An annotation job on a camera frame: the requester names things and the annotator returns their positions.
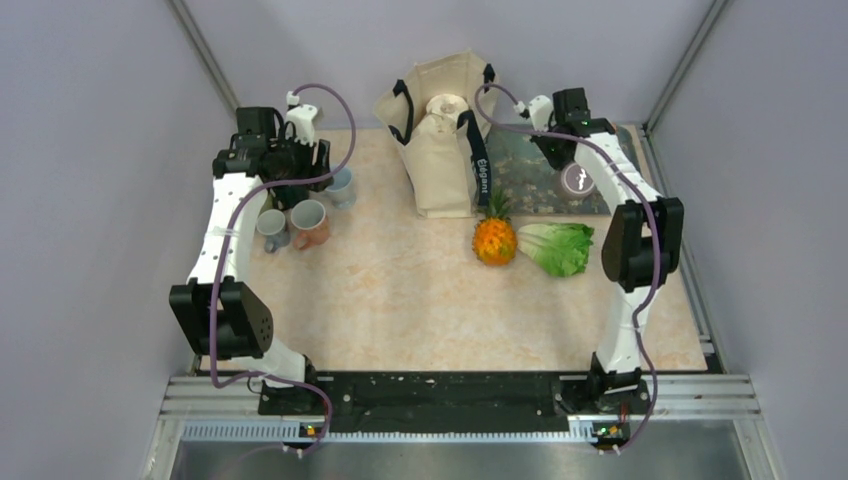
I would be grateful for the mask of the lilac mug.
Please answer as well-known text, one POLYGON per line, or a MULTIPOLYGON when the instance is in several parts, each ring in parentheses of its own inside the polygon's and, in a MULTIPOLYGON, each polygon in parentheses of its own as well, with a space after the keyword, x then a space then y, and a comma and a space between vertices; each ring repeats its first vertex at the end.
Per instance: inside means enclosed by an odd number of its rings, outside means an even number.
POLYGON ((569 163, 557 174, 558 196, 565 201, 583 200, 596 191, 593 179, 576 162, 569 163))

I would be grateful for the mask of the salmon pink mug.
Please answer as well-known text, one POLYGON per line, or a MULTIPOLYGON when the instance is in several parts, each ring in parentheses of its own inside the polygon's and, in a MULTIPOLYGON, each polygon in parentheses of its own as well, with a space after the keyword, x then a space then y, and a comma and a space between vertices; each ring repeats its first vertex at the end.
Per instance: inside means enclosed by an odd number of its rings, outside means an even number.
POLYGON ((313 199, 299 202, 290 212, 290 220, 297 230, 292 244, 297 250, 323 245, 331 235, 327 210, 313 199))

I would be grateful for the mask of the blue-grey patterned mug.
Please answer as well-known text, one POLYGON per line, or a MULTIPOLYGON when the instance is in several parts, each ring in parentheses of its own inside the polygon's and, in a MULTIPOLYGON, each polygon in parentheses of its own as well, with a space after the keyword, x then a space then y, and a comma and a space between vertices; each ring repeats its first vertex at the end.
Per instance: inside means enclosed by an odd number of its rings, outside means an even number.
POLYGON ((283 211, 268 209, 262 212, 257 218, 256 230, 264 237, 263 249, 268 254, 277 252, 291 242, 291 233, 283 211))

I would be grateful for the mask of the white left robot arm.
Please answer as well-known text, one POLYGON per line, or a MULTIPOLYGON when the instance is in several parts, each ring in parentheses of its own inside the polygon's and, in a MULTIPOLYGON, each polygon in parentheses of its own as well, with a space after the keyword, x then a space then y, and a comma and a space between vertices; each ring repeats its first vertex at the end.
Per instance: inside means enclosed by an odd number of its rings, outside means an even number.
POLYGON ((309 104, 241 107, 237 130, 212 162, 213 203, 195 265, 169 292, 169 305, 195 354, 235 360, 259 371, 297 413, 319 404, 320 386, 306 377, 308 359, 277 340, 270 309, 247 284, 253 238, 265 205, 281 213, 308 198, 312 187, 266 190, 280 179, 329 172, 330 143, 315 137, 322 112, 309 104))

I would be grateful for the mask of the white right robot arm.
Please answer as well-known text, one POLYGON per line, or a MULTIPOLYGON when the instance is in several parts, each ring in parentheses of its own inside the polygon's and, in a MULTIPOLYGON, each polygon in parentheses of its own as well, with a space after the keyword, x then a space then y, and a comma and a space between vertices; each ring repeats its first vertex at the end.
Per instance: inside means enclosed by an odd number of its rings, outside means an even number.
POLYGON ((592 116, 584 89, 539 95, 527 110, 531 140, 549 165, 560 172, 576 168, 571 191, 594 187, 611 213, 601 264, 615 288, 604 337, 592 356, 586 397, 594 409, 612 412, 627 392, 644 384, 641 334, 655 296, 678 268, 684 206, 643 178, 612 123, 592 116))

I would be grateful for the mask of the white footed mug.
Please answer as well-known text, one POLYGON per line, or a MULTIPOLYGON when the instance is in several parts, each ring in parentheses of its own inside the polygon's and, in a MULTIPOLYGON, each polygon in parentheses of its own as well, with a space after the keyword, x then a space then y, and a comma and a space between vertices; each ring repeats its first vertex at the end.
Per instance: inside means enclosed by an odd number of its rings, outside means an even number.
POLYGON ((354 184, 354 175, 350 168, 344 167, 339 170, 326 187, 324 193, 331 204, 337 209, 349 209, 356 203, 357 196, 354 184))

